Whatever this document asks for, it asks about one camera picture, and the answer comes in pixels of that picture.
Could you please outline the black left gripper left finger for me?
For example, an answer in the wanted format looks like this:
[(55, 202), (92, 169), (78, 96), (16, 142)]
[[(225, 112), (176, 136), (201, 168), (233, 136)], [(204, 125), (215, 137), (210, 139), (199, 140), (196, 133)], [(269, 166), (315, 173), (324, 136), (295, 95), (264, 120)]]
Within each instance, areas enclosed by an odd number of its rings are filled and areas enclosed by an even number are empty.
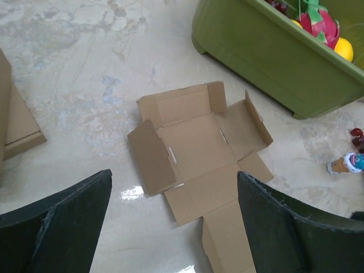
[(1, 214), (1, 272), (89, 272), (112, 189), (112, 172)]

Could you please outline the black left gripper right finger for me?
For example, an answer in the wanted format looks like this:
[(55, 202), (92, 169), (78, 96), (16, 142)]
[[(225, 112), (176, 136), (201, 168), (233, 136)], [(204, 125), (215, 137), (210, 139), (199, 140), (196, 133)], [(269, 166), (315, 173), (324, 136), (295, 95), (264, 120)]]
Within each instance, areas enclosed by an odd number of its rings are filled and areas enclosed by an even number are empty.
[(362, 211), (325, 212), (243, 171), (237, 188), (257, 272), (363, 272)]

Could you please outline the brown cardboard box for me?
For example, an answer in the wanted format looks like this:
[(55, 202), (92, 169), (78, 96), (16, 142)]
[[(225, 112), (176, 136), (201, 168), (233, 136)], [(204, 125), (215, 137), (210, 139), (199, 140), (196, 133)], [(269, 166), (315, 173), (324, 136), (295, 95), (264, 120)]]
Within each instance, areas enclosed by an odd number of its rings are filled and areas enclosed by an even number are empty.
[(273, 139), (250, 97), (229, 106), (223, 82), (215, 81), (144, 96), (137, 105), (142, 123), (127, 137), (145, 193), (163, 193), (180, 226), (202, 218), (214, 272), (254, 272), (237, 173), (272, 180), (259, 152)]

